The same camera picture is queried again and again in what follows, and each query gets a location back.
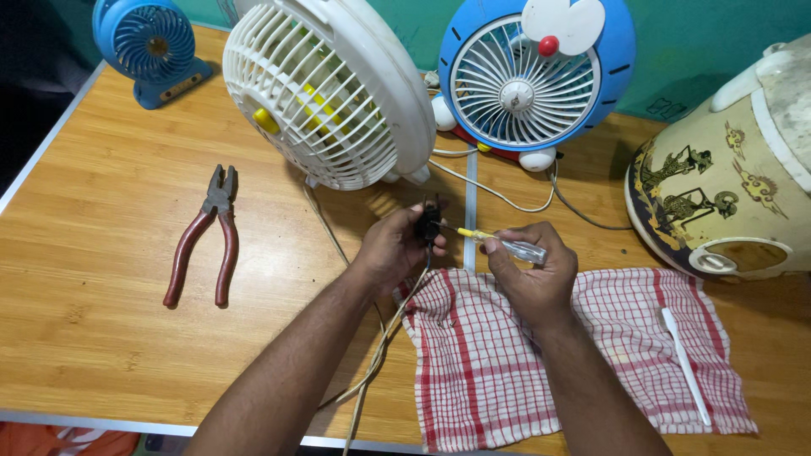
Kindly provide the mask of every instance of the hand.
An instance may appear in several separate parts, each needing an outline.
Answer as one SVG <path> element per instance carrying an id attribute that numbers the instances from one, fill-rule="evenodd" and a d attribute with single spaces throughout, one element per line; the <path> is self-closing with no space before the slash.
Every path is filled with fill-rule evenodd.
<path id="1" fill-rule="evenodd" d="M 363 238 L 350 270 L 373 286 L 379 296 L 390 294 L 416 264 L 425 261 L 427 243 L 414 236 L 414 223 L 421 215 L 420 204 L 400 209 L 372 225 Z M 447 255 L 446 242 L 442 234 L 437 236 L 433 255 Z"/>
<path id="2" fill-rule="evenodd" d="M 570 322 L 574 317 L 571 300 L 577 276 L 577 253 L 563 244 L 549 222 L 497 231 L 496 236 L 547 250 L 544 266 L 519 269 L 498 239 L 485 239 L 481 247 L 483 253 L 487 253 L 490 270 L 518 315 L 536 332 Z"/>

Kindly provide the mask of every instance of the screwdriver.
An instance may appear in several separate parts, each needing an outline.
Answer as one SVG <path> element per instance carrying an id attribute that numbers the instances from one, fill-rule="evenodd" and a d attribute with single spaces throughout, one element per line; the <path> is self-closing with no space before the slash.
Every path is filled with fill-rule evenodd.
<path id="1" fill-rule="evenodd" d="M 475 243 L 478 244 L 484 243 L 484 239 L 496 238 L 501 241 L 504 247 L 507 248 L 507 252 L 509 252 L 510 255 L 515 256 L 519 260 L 529 261 L 530 263 L 535 263 L 539 266 L 543 266 L 543 264 L 547 261 L 547 251 L 538 247 L 537 245 L 525 243 L 523 241 L 504 240 L 495 234 L 487 233 L 481 230 L 466 230 L 465 228 L 454 228 L 444 223 L 435 223 L 443 228 L 454 230 L 466 238 L 471 238 Z"/>

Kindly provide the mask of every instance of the fan hub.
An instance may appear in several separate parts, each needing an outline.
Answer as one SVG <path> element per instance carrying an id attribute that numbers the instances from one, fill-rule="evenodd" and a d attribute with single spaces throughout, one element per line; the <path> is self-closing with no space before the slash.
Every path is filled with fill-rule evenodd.
<path id="1" fill-rule="evenodd" d="M 524 80 L 512 80 L 501 88 L 499 102 L 511 113 L 526 111 L 535 100 L 535 90 Z"/>
<path id="2" fill-rule="evenodd" d="M 169 52 L 169 43 L 163 37 L 150 37 L 147 41 L 147 52 L 153 57 L 163 57 Z"/>

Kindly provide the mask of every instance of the wooden tabletop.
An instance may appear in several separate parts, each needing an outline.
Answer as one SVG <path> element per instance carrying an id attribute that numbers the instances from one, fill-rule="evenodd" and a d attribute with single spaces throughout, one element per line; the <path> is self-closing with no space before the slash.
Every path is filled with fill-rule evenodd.
<path id="1" fill-rule="evenodd" d="M 231 381 L 343 269 L 302 190 L 303 176 L 256 134 L 225 90 L 217 62 L 227 34 L 195 28 L 197 53 L 215 75 L 159 110 L 141 109 L 132 82 L 109 67 L 0 216 L 0 409 L 197 425 Z M 632 151 L 664 127 L 613 114 L 561 147 L 561 191 L 585 213 L 627 224 L 622 183 Z M 441 136 L 438 147 L 466 145 Z M 462 173 L 465 159 L 441 159 Z M 199 211 L 214 167 L 239 171 L 241 250 L 231 305 L 214 305 L 223 237 L 197 243 L 177 309 L 161 301 L 178 238 Z M 543 174 L 482 154 L 478 178 L 517 204 L 537 206 Z M 377 183 L 315 190 L 329 224 L 354 256 L 368 227 L 391 210 L 439 192 L 448 219 L 464 221 L 463 182 L 432 168 L 424 187 Z M 558 200 L 521 213 L 478 192 L 478 226 L 549 220 L 582 270 L 664 266 L 632 231 L 595 228 Z M 444 265 L 461 265 L 453 239 Z M 478 255 L 476 268 L 487 270 Z M 678 454 L 807 454 L 811 448 L 811 299 L 808 277 L 706 284 L 732 339 L 732 366 L 761 429 L 753 436 L 665 436 Z M 381 303 L 391 313 L 391 303 Z M 329 393 L 365 371 L 378 336 L 370 314 Z M 414 347 L 398 331 L 368 390 L 357 438 L 420 444 Z M 354 400 L 319 413 L 308 435 L 345 436 Z M 508 451 L 565 454 L 561 433 Z"/>

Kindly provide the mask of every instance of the blue desk fan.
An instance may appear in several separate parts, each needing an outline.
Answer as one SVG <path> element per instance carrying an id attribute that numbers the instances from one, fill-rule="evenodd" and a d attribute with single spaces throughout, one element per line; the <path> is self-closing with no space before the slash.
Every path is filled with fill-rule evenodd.
<path id="1" fill-rule="evenodd" d="M 544 170 L 612 111 L 635 55 L 622 0 L 466 0 L 440 48 L 437 129 Z"/>
<path id="2" fill-rule="evenodd" d="M 189 19 L 169 0 L 98 0 L 93 38 L 107 63 L 135 81 L 132 93 L 148 110 L 212 74 L 195 57 Z"/>

